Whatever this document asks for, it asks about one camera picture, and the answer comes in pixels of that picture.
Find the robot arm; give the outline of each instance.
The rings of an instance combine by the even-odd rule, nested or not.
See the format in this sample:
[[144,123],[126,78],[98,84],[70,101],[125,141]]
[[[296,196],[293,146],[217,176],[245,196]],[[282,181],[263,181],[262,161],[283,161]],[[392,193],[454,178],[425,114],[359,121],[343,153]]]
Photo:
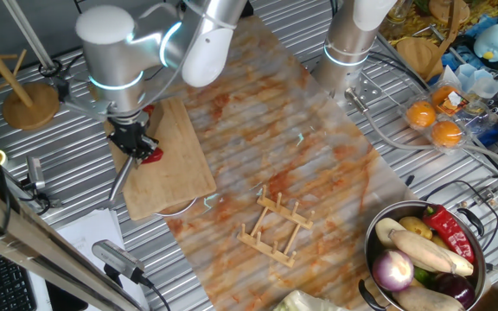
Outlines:
[[144,70],[161,65],[180,70],[191,86],[210,84],[226,64],[233,30],[246,4],[246,0],[184,2],[188,9],[182,19],[174,6],[159,3],[137,21],[123,9],[102,5],[76,22],[89,79],[99,95],[88,113],[108,116],[115,128],[109,138],[129,156],[112,185],[110,200],[120,192],[132,166],[160,152],[158,141],[145,135],[149,116],[142,108],[156,98],[146,94]]

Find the plastic container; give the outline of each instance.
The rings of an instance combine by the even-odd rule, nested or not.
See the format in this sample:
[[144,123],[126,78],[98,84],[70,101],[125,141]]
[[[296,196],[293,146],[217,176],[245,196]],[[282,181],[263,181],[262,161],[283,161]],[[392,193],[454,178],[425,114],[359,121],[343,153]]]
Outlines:
[[450,153],[496,123],[497,116],[483,99],[473,98],[481,99],[462,92],[454,83],[440,81],[429,93],[409,98],[399,114],[437,150]]

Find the metal bracket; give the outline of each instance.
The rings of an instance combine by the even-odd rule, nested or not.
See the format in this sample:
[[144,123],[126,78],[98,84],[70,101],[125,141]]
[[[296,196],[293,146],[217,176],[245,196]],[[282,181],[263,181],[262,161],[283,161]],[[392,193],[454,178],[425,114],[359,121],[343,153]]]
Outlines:
[[381,89],[364,77],[361,78],[361,87],[357,90],[359,99],[367,103],[381,97]]
[[[491,191],[490,189],[483,189],[481,191],[479,191],[480,195],[482,196],[482,198],[484,198],[486,201],[489,201],[491,199],[493,199],[495,197],[495,194],[493,193],[493,191]],[[483,200],[482,198],[478,197],[477,195],[474,195],[472,197],[472,200],[474,200],[474,202],[480,206],[483,204]]]

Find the white paper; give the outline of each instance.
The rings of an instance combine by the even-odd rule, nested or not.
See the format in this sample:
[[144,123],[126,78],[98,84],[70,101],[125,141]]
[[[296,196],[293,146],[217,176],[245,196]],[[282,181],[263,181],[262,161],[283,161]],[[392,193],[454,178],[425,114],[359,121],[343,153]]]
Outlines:
[[[59,228],[57,232],[89,261],[100,268],[101,271],[103,271],[105,263],[93,255],[92,246],[100,240],[108,239],[123,249],[125,247],[122,234],[120,233],[117,214],[108,209],[95,210]],[[120,276],[120,282],[126,293],[134,298],[144,310],[149,310],[149,305],[140,285],[134,284],[134,282],[124,276]],[[87,310],[94,311],[98,309],[90,305]]]

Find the stained cutting mat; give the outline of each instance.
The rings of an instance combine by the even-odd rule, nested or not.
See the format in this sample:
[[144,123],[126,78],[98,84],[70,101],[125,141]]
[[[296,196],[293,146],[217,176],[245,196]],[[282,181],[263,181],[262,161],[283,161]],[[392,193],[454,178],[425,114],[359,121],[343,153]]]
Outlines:
[[[172,89],[182,97],[217,189],[186,213],[166,218],[217,310],[267,310],[293,289],[363,307],[364,237],[382,208],[407,188],[343,110],[257,18],[239,22],[227,67],[210,86]],[[316,214],[300,231],[287,268],[236,235],[262,212],[260,187],[297,213]],[[294,224],[273,213],[262,241],[282,250]]]
[[[159,140],[163,158],[133,169],[123,188],[128,213],[133,220],[216,190],[183,102],[179,98],[167,98],[158,105],[163,107],[164,114],[153,137]],[[109,144],[112,159],[120,170],[126,155],[113,143]]]

